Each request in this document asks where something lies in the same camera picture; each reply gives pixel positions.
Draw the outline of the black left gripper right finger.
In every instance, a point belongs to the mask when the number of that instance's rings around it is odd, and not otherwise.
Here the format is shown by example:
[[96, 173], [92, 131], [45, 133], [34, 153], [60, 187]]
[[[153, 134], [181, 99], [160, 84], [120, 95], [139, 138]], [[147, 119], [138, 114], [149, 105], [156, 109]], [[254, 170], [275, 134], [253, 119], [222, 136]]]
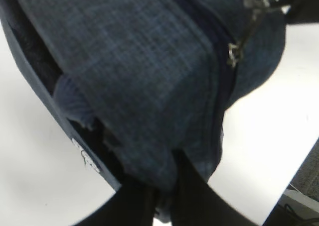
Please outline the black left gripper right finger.
[[173, 226], [254, 226], [216, 194], [182, 150], [173, 151], [178, 175], [170, 208]]

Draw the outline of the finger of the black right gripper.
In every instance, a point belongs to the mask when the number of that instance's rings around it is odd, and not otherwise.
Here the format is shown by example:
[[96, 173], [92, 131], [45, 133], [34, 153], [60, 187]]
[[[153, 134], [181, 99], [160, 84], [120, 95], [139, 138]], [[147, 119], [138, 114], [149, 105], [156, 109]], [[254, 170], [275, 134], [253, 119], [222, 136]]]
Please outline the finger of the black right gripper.
[[282, 0], [290, 6], [286, 13], [288, 24], [312, 24], [319, 22], [319, 0]]

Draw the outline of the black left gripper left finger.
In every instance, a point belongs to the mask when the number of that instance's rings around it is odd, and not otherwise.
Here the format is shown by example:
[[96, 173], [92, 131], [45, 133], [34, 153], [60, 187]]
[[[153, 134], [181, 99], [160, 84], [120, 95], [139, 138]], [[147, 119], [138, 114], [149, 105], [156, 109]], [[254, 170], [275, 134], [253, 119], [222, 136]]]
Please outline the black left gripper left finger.
[[77, 226], [151, 226], [156, 211], [156, 189], [128, 180], [98, 210]]

